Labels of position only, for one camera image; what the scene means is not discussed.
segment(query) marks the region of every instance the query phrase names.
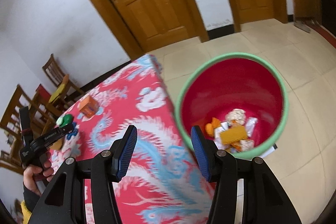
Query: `red cloth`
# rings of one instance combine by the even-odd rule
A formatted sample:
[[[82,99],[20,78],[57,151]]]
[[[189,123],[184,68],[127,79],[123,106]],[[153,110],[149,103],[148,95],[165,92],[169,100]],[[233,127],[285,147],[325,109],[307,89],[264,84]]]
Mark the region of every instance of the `red cloth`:
[[[123,223],[206,223],[213,189],[179,135],[155,57],[144,55],[89,94],[100,109],[91,119],[79,112],[78,102],[66,112],[75,117],[79,133],[61,151],[52,151],[54,169],[69,156],[85,160],[109,149],[133,124],[138,140],[129,169],[113,183]],[[85,190],[87,223],[92,224],[89,180]]]

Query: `human hand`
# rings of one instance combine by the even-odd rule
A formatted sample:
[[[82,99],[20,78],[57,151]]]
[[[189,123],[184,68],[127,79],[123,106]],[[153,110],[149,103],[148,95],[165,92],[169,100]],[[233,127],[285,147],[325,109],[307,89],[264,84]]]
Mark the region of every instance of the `human hand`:
[[[46,177],[47,181],[51,181],[53,178],[54,170],[51,168],[51,162],[49,160],[51,154],[50,152],[47,153],[48,160],[44,163],[44,167],[46,170],[43,172],[43,175]],[[23,184],[26,188],[38,196],[41,196],[40,190],[37,188],[37,185],[34,181],[34,175],[37,175],[42,172],[41,167],[37,167],[35,165],[29,165],[26,170],[23,172]]]

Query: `person's arm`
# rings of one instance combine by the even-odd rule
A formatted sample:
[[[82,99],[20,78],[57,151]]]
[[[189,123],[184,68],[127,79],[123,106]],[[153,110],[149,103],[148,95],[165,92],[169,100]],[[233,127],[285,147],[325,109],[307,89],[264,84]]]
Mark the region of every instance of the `person's arm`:
[[[50,160],[47,160],[44,163],[44,167],[46,170],[43,172],[43,175],[47,178],[47,181],[51,181],[53,178],[54,170],[51,168]],[[33,179],[33,175],[39,174],[42,172],[42,168],[29,165],[23,173],[23,197],[24,201],[21,203],[22,213],[24,216],[23,224],[27,224],[29,218],[34,210],[40,196],[41,192],[37,188],[37,185]]]

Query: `baseboard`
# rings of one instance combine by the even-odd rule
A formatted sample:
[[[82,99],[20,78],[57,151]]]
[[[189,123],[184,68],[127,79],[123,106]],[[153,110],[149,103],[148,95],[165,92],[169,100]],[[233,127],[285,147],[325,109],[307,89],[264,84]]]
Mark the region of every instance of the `baseboard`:
[[[224,37],[226,35],[233,34],[233,33],[235,33],[235,28],[234,28],[234,25],[231,24],[231,25],[226,25],[226,26],[219,27],[219,28],[208,31],[208,36],[209,36],[209,39],[211,40],[211,39],[215,39],[219,37]]]
[[[294,15],[288,15],[288,22],[294,22]]]
[[[92,90],[94,87],[99,85],[101,82],[105,81],[107,78],[109,78],[111,75],[115,74],[117,71],[121,70],[123,67],[127,66],[132,61],[127,61],[124,64],[121,64],[120,66],[108,71],[107,73],[97,77],[96,79],[92,80],[90,83],[87,83],[86,85],[81,87],[81,90],[84,92],[88,92],[89,90]],[[67,99],[68,100],[74,100],[76,97],[80,96],[80,93],[78,91],[73,92],[70,94]]]

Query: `green rim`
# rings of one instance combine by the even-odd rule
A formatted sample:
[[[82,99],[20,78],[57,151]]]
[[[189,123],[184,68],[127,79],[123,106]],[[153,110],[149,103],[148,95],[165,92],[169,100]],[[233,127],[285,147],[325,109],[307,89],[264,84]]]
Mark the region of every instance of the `green rim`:
[[[275,142],[278,140],[280,137],[281,133],[283,132],[287,118],[288,118],[288,109],[289,109],[289,103],[288,103],[288,96],[285,88],[285,84],[283,83],[282,77],[280,73],[272,66],[270,63],[265,61],[264,59],[253,55],[249,54],[246,52],[231,52],[228,54],[220,55],[217,56],[208,62],[204,63],[202,66],[200,66],[188,79],[184,87],[182,88],[178,99],[177,99],[177,104],[175,107],[175,119],[177,122],[177,127],[182,135],[184,143],[187,145],[189,149],[194,151],[193,145],[191,143],[191,139],[189,134],[185,131],[184,126],[182,125],[182,120],[181,120],[181,107],[182,107],[182,101],[184,98],[184,94],[190,87],[190,85],[194,82],[194,80],[207,68],[211,67],[212,65],[216,64],[219,61],[230,59],[230,58],[245,58],[245,59],[250,59],[253,61],[258,62],[259,64],[263,65],[265,68],[268,69],[268,71],[275,77],[275,79],[278,81],[282,96],[283,96],[283,110],[282,110],[282,116],[280,119],[280,123],[276,130],[273,132],[273,134],[266,140],[264,141],[261,145],[253,148],[250,151],[245,151],[245,152],[240,152],[240,153],[233,153],[232,155],[236,158],[240,159],[245,159],[245,160],[250,160],[254,157],[260,156],[262,153],[266,152]]]

